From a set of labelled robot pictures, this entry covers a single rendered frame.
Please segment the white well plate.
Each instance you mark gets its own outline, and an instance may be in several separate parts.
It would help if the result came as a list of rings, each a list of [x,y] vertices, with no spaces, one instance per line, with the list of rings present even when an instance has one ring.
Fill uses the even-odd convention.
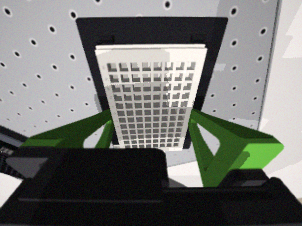
[[[120,148],[182,150],[207,51],[204,47],[96,46]]]

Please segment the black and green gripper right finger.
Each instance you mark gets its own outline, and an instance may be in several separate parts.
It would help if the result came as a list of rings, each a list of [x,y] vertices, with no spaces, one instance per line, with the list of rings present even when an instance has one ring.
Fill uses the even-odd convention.
[[[196,122],[219,140],[215,156]],[[263,169],[284,149],[273,135],[194,108],[191,109],[188,128],[203,187],[217,187],[232,170]]]

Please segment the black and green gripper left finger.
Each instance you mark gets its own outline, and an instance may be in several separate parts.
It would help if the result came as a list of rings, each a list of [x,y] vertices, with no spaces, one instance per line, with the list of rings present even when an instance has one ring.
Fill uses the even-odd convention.
[[[53,146],[55,148],[84,148],[86,138],[106,123],[102,135],[94,148],[110,148],[114,122],[111,110],[36,134],[21,146]],[[21,147],[20,146],[20,147]]]

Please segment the black well plate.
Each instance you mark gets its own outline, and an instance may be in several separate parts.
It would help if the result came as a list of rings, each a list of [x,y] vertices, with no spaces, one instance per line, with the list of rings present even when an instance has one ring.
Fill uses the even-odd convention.
[[[18,147],[0,140],[0,173],[24,180],[25,177],[7,164],[6,159]]]

